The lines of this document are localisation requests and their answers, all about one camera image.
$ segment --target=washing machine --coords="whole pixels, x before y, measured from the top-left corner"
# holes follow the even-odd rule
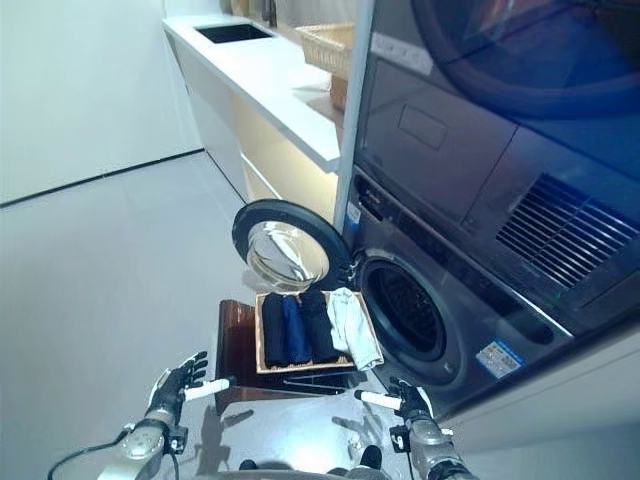
[[[236,218],[281,290],[362,291],[445,418],[640,318],[637,2],[377,0],[343,231]]]
[[[342,234],[304,207],[261,200],[238,212],[233,242],[275,291],[361,291],[385,358],[375,373],[426,385],[440,419],[572,342],[358,168]]]

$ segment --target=white towel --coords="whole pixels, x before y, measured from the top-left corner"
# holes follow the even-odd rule
[[[348,352],[358,370],[370,370],[382,363],[382,355],[358,298],[348,288],[331,292],[327,302],[333,347]]]

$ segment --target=front-load washing machine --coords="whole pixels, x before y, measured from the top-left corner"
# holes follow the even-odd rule
[[[274,290],[361,291],[385,356],[375,373],[426,385],[441,419],[572,342],[357,168],[342,235],[299,205],[261,200],[238,212],[233,241]]]

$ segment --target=woven basket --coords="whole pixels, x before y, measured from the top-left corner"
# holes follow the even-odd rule
[[[298,27],[305,61],[348,80],[353,29],[353,23]]]
[[[325,298],[329,299],[329,292],[324,293]],[[369,315],[369,311],[367,310],[367,305],[364,303],[364,298],[362,298],[362,294],[356,292],[355,295],[358,297],[360,301],[360,306],[364,311],[365,316],[367,317],[369,323],[369,329],[373,334],[373,338],[376,342],[376,349],[378,350],[378,354],[382,357],[382,351],[380,350],[380,343],[378,342],[378,337],[376,336],[376,332],[373,328],[373,322],[371,321],[371,317]],[[300,365],[289,365],[287,367],[271,367],[268,368],[265,360],[264,360],[264,329],[262,328],[262,304],[264,303],[264,297],[266,297],[266,293],[259,293],[256,295],[256,372],[259,374],[265,373],[287,373],[287,372],[303,372],[306,370],[318,370],[318,369],[326,369],[326,368],[352,368],[355,366],[351,358],[346,355],[341,355],[338,357],[334,363],[303,363]]]

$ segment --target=folded blue towel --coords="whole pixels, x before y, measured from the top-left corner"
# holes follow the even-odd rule
[[[287,356],[291,363],[307,363],[311,360],[311,343],[307,338],[306,329],[296,297],[287,295],[282,299],[282,312],[287,338]]]

